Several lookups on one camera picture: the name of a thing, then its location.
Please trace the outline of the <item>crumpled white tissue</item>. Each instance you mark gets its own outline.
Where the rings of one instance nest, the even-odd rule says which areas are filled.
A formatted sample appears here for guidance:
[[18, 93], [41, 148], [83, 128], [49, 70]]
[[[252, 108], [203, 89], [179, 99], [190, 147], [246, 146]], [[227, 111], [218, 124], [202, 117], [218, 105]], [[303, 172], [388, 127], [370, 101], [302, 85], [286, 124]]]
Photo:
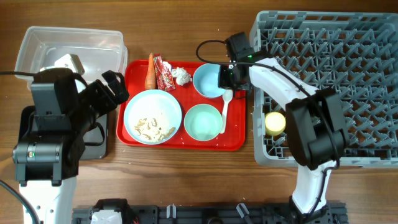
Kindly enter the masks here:
[[172, 76], [175, 78], [177, 85], [180, 86], [192, 81], [191, 75], [184, 68], [177, 67], [173, 69]]

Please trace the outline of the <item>white plastic spoon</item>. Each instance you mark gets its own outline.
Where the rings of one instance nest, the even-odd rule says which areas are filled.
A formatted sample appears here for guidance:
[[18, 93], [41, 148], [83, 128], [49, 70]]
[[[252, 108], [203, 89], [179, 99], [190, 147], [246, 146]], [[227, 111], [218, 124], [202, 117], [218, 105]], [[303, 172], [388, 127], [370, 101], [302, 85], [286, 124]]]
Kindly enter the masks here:
[[232, 90], [226, 90], [223, 93], [222, 96], [223, 99], [223, 110], [222, 110], [222, 114], [221, 114], [221, 118], [222, 118], [222, 127], [220, 130], [220, 134], [223, 134], [225, 132], [226, 129], [226, 119], [227, 119], [227, 114], [228, 114], [228, 105], [231, 102], [231, 100], [233, 99], [233, 91]]

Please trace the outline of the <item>black plastic bin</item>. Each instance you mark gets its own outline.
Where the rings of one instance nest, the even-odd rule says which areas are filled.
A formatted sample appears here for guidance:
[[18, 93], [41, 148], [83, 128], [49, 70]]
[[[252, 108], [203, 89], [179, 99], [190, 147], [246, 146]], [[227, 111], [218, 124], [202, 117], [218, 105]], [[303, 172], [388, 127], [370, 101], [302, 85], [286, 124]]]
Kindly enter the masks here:
[[[33, 112], [35, 106], [27, 106], [22, 110], [18, 141], [33, 128]], [[80, 157], [81, 160], [102, 159], [107, 155], [108, 118], [109, 114], [98, 118], [97, 127], [83, 136], [85, 151]]]

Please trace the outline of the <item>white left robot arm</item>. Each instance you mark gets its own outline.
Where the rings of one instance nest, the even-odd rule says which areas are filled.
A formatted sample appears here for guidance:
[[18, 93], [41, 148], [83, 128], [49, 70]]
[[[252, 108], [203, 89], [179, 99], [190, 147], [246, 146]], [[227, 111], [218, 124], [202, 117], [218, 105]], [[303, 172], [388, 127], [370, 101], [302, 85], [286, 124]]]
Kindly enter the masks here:
[[129, 99], [121, 73], [102, 77], [87, 83], [69, 68], [33, 75], [34, 105], [24, 110], [27, 129], [12, 155], [25, 223], [71, 222], [79, 160], [88, 146], [83, 137]]

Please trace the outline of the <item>light blue bowl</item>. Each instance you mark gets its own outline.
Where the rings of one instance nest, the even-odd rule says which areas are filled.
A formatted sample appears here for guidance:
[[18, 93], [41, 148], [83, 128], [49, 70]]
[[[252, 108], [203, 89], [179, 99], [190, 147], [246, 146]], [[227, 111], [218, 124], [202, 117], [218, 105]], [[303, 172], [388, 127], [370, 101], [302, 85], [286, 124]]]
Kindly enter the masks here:
[[193, 74], [193, 85], [199, 94], [206, 98], [222, 96], [225, 89], [218, 86], [220, 66], [206, 63], [199, 66]]

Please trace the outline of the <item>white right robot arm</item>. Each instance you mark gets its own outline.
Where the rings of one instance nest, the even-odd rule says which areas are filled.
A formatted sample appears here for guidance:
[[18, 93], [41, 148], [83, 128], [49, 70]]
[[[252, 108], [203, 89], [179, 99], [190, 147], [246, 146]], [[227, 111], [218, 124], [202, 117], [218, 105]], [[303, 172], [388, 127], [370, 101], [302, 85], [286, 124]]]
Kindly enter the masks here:
[[301, 81], [267, 51], [256, 52], [243, 32], [222, 43], [230, 61], [220, 64], [219, 87], [259, 88], [285, 111], [288, 147], [298, 163], [292, 219], [306, 223], [326, 214], [330, 174], [339, 168], [349, 138], [340, 97]]

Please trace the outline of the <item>light blue plate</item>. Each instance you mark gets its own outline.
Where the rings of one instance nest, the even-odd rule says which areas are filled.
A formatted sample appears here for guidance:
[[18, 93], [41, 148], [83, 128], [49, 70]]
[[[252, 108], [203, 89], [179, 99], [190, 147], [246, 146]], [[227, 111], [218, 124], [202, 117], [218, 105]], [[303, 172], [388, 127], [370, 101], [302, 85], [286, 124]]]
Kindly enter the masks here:
[[[162, 90], [146, 90], [138, 93], [128, 102], [123, 118], [123, 125], [130, 137], [141, 144], [152, 146], [167, 142], [177, 133], [182, 123], [182, 109], [180, 103], [171, 94]], [[175, 131], [161, 142], [141, 141], [134, 134], [134, 125], [143, 118], [162, 118], [175, 127]]]

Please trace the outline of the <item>clear plastic bin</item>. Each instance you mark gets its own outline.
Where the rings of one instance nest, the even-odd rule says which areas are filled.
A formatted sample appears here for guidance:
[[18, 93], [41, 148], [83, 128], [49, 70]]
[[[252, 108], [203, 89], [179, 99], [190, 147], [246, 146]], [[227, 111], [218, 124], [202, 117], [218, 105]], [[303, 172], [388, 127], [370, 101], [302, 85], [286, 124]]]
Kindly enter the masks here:
[[78, 56], [88, 83], [105, 82], [102, 73], [123, 74], [127, 67], [128, 51], [120, 31], [32, 26], [21, 43], [15, 71], [37, 73], [67, 54]]

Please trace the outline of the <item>orange carrot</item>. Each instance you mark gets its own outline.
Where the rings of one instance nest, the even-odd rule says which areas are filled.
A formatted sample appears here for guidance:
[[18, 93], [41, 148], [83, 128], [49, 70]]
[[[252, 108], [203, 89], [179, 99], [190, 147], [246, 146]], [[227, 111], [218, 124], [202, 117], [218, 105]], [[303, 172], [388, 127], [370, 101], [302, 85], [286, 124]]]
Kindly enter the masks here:
[[147, 75], [144, 83], [144, 87], [146, 90], [153, 90], [156, 88], [156, 74], [155, 74], [155, 67], [154, 67], [154, 54], [150, 53], [148, 59], [148, 68], [147, 68]]

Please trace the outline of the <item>yellow plastic cup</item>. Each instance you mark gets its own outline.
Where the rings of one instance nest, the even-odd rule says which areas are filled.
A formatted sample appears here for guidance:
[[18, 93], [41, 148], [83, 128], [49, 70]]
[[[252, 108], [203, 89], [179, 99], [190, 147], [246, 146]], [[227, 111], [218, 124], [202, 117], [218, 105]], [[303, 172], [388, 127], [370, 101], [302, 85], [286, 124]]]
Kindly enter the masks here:
[[277, 136], [281, 134], [286, 127], [285, 116], [279, 112], [270, 112], [265, 116], [266, 134]]

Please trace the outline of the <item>grey dishwasher rack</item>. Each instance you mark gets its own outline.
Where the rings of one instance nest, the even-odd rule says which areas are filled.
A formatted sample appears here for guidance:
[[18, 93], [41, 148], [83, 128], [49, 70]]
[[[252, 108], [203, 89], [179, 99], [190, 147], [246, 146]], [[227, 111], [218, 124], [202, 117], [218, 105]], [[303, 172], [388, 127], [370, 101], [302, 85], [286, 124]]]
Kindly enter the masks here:
[[341, 99], [344, 166], [397, 167], [397, 15], [261, 11], [249, 33], [297, 78]]

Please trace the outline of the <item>red plastic tray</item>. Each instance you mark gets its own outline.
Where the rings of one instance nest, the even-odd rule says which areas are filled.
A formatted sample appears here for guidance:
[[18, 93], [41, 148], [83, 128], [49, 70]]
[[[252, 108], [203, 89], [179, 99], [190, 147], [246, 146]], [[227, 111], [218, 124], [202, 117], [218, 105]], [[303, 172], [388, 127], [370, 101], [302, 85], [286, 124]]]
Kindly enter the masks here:
[[[144, 91], [144, 80], [147, 75], [147, 60], [135, 60], [131, 62], [125, 71], [124, 77], [126, 88], [133, 98]], [[178, 86], [170, 92], [180, 103], [182, 113], [185, 114], [192, 106], [197, 104], [209, 104], [219, 111], [223, 109], [221, 97], [208, 99], [201, 96], [192, 83]], [[225, 132], [210, 141], [200, 142], [191, 138], [182, 126], [171, 140], [158, 144], [159, 148], [172, 149], [199, 149], [212, 151], [236, 151], [245, 142], [246, 138], [246, 99], [245, 93], [240, 91], [236, 94], [228, 106], [228, 120]]]

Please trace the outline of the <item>mint green bowl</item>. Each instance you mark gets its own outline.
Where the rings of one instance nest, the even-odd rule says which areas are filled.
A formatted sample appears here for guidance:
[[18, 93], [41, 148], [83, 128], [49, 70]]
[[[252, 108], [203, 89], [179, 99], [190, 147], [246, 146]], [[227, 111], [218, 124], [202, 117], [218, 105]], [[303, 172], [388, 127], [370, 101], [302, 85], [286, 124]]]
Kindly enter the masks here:
[[194, 140], [209, 141], [219, 135], [223, 120], [214, 106], [199, 104], [186, 112], [183, 124], [187, 134]]

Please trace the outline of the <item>red snack wrapper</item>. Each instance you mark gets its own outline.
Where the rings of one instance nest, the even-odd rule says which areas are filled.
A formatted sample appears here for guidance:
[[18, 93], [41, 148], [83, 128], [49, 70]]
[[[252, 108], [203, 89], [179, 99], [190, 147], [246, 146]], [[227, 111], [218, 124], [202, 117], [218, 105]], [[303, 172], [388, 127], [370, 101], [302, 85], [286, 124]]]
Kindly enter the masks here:
[[154, 56], [155, 76], [157, 88], [163, 91], [172, 91], [175, 89], [174, 78], [172, 76], [172, 66], [164, 61], [160, 54]]

